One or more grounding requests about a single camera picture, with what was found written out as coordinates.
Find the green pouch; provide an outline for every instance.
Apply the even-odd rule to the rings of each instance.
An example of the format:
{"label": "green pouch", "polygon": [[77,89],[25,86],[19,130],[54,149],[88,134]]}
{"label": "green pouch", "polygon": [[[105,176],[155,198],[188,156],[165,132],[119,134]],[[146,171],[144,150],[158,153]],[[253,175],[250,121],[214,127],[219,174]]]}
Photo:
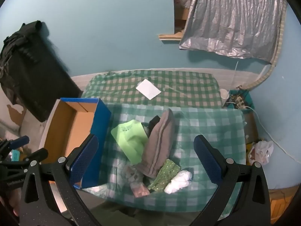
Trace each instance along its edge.
{"label": "green pouch", "polygon": [[180,167],[170,159],[167,159],[160,169],[155,181],[148,186],[148,189],[153,189],[157,192],[163,192],[170,181],[179,173]]}
{"label": "green pouch", "polygon": [[111,134],[132,165],[141,162],[148,137],[140,121],[131,120],[119,124],[111,130]]}

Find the blue wall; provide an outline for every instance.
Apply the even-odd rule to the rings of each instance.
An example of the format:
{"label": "blue wall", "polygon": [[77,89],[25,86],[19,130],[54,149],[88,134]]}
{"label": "blue wall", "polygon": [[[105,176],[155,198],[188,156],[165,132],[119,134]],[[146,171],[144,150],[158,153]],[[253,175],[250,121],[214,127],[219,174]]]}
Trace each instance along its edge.
{"label": "blue wall", "polygon": [[[158,34],[173,33],[173,0],[6,0],[0,8],[0,48],[21,24],[46,23],[48,43],[71,76],[145,68],[234,69],[236,59],[181,51]],[[237,70],[260,73],[260,60]]]}
{"label": "blue wall", "polygon": [[[301,26],[288,7],[282,51],[272,75],[251,92],[260,120],[272,137],[301,161]],[[270,138],[257,123],[262,137]],[[277,146],[264,166],[270,189],[294,186],[301,182],[301,164]]]}

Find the green glittery packet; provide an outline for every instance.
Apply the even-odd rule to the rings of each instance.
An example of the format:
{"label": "green glittery packet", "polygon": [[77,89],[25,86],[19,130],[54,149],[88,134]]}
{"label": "green glittery packet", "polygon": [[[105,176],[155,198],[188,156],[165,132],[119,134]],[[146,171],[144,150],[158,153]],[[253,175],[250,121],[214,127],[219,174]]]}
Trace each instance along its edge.
{"label": "green glittery packet", "polygon": [[148,186],[148,189],[153,189],[157,192],[163,192],[170,181],[179,173],[180,167],[170,159],[167,159],[160,169],[155,181]]}

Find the wooden floor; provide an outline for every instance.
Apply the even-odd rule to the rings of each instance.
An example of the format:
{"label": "wooden floor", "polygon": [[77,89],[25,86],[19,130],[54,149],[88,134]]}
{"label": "wooden floor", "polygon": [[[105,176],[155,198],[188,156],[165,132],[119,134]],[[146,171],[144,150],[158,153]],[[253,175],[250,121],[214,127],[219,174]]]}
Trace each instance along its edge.
{"label": "wooden floor", "polygon": [[275,223],[290,204],[299,185],[285,189],[270,189],[271,223]]}

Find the black bag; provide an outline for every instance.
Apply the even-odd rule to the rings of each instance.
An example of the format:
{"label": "black bag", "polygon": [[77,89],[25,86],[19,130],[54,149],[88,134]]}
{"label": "black bag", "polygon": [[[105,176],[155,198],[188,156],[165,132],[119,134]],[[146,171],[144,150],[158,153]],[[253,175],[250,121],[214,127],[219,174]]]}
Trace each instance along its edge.
{"label": "black bag", "polygon": [[40,37],[41,27],[41,21],[23,24],[4,40],[0,84],[13,105],[23,105],[43,122],[57,99],[77,98],[81,91]]}

